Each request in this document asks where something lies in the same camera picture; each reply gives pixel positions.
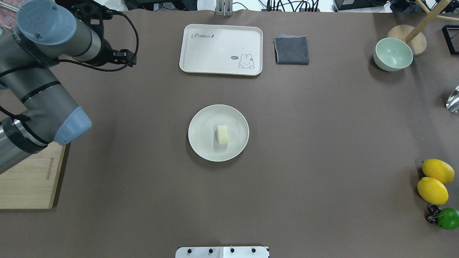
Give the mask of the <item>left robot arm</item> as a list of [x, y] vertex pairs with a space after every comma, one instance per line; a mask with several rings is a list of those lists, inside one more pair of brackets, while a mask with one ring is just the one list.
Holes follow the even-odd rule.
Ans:
[[101, 66], [136, 64], [137, 52], [111, 48], [103, 21], [124, 13], [93, 0], [76, 0], [70, 8], [52, 0], [25, 0], [20, 6], [1, 1], [15, 13], [16, 25], [1, 34], [1, 89], [9, 89], [25, 106], [1, 121], [1, 172], [51, 142], [67, 145], [85, 134], [92, 122], [51, 72], [59, 63], [102, 71]]

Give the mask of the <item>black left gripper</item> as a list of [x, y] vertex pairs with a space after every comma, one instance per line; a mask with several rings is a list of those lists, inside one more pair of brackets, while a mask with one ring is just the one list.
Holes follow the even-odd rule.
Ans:
[[92, 39], [91, 46], [85, 52], [85, 63], [100, 67], [108, 63], [111, 58], [114, 57], [116, 60], [113, 64], [124, 65], [133, 67], [137, 64], [136, 54], [128, 49], [121, 49], [119, 51], [113, 50], [110, 43], [106, 39]]

